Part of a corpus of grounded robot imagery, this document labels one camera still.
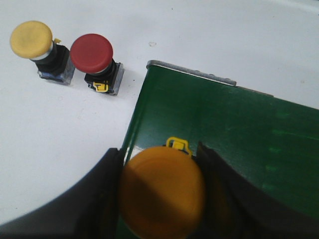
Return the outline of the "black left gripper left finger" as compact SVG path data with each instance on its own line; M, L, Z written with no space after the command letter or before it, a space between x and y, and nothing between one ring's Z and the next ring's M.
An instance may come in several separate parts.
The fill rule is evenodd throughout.
M78 183L44 206L1 225L2 239L114 239L124 152L110 148Z

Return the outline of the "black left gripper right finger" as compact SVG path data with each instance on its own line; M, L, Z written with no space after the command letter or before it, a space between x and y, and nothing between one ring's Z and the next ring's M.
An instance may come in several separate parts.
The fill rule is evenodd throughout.
M202 142L196 162L206 188L200 239L317 239L319 222L270 197Z

